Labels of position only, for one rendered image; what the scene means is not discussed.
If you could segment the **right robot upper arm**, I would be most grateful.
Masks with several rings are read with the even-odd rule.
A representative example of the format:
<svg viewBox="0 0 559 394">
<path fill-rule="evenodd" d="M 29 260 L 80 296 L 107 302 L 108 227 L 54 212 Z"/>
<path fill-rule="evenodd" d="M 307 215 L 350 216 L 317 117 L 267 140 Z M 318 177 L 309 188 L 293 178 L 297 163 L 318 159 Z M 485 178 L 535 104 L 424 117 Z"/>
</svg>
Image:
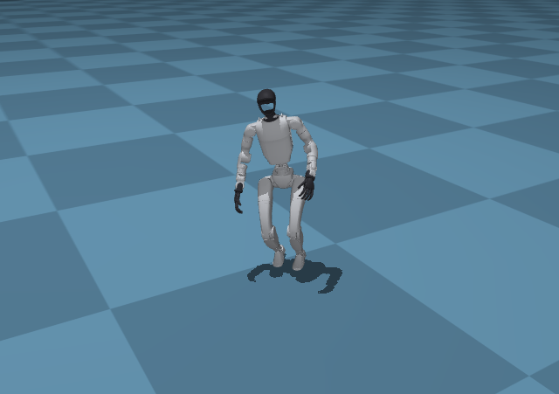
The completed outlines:
<svg viewBox="0 0 559 394">
<path fill-rule="evenodd" d="M 252 154 L 250 154 L 249 151 L 252 146 L 253 136 L 257 134 L 256 123 L 257 122 L 248 124 L 245 128 L 245 132 L 241 143 L 241 153 L 242 153 L 241 162 L 249 163 L 251 161 Z"/>
</svg>

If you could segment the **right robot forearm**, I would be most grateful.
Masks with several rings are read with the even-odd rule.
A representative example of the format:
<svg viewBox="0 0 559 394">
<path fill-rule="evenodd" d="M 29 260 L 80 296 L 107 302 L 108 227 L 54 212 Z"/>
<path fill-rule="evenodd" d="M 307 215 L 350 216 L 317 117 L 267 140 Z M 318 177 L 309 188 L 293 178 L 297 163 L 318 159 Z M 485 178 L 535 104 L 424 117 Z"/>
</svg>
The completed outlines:
<svg viewBox="0 0 559 394">
<path fill-rule="evenodd" d="M 242 153 L 240 152 L 239 156 L 238 156 L 238 165 L 237 165 L 237 175 L 236 175 L 236 185 L 235 188 L 237 188 L 238 183 L 242 183 L 243 184 L 243 188 L 245 187 L 245 176 L 246 176 L 246 170 L 247 170 L 247 165 L 245 165 L 244 163 L 241 163 L 241 158 L 242 158 Z"/>
</svg>

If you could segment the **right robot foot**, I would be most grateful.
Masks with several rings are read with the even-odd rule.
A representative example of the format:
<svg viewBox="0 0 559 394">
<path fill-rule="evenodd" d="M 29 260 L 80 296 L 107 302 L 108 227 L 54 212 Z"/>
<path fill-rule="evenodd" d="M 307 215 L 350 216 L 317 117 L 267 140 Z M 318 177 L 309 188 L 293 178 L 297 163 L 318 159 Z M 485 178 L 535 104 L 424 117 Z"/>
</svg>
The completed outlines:
<svg viewBox="0 0 559 394">
<path fill-rule="evenodd" d="M 285 259 L 284 258 L 284 254 L 285 254 L 285 251 L 286 251 L 285 247 L 283 245 L 280 245 L 280 246 L 281 246 L 281 249 L 282 249 L 281 252 L 277 251 L 274 254 L 273 266 L 275 266 L 275 267 L 282 266 L 283 263 L 284 263 L 284 259 Z"/>
</svg>

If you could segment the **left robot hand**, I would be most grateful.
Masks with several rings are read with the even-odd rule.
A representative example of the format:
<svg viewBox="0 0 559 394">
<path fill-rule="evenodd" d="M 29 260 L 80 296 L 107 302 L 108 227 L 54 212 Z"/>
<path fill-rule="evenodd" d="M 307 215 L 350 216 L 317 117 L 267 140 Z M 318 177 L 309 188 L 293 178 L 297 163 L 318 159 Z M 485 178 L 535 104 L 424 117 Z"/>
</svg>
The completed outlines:
<svg viewBox="0 0 559 394">
<path fill-rule="evenodd" d="M 298 186 L 298 189 L 299 189 L 304 184 L 303 191 L 299 194 L 299 197 L 306 191 L 304 196 L 301 199 L 303 199 L 303 198 L 305 198 L 305 196 L 307 196 L 304 199 L 304 200 L 307 200 L 307 201 L 309 201 L 313 197 L 313 194 L 314 194 L 314 179 L 315 179 L 315 176 L 311 176 L 311 175 L 309 175 L 309 173 L 310 173 L 310 170 L 307 170 L 304 182 L 301 183 Z"/>
</svg>

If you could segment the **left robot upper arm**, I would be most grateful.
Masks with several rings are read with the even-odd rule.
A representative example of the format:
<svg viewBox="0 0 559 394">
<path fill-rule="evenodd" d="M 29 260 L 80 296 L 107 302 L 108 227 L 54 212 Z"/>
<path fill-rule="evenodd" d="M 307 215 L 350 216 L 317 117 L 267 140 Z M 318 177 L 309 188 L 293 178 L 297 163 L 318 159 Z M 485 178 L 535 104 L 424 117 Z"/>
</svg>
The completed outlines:
<svg viewBox="0 0 559 394">
<path fill-rule="evenodd" d="M 301 118 L 298 116 L 290 116 L 286 118 L 289 127 L 293 130 L 296 130 L 297 135 L 299 138 L 305 143 L 304 151 L 305 153 L 311 152 L 310 144 L 314 142 L 311 135 L 309 134 L 307 128 L 304 126 Z M 314 142 L 315 143 L 315 142 Z"/>
</svg>

